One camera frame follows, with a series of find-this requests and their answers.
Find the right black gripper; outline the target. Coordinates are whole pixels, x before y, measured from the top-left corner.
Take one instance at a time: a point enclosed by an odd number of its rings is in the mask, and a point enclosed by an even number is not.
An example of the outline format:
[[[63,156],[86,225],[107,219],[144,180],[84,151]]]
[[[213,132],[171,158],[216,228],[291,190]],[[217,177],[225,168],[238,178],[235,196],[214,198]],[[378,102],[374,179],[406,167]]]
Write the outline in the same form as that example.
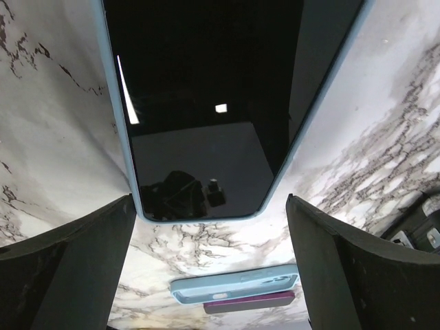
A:
[[[439,192],[423,192],[380,237],[406,248],[439,254]]]

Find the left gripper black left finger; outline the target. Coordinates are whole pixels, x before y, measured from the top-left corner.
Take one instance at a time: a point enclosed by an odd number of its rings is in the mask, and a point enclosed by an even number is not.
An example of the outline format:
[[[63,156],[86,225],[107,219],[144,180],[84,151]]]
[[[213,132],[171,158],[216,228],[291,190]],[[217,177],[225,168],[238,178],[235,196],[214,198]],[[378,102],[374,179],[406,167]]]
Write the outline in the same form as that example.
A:
[[[131,195],[1,248],[2,329],[106,329],[136,218]]]

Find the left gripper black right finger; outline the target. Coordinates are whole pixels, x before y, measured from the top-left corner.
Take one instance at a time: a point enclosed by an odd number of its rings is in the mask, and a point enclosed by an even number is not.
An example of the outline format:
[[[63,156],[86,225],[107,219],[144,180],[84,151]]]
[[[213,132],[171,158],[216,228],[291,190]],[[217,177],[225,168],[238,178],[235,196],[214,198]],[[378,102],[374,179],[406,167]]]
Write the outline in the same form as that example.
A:
[[[439,255],[333,218],[298,196],[289,233],[312,329],[438,329]]]

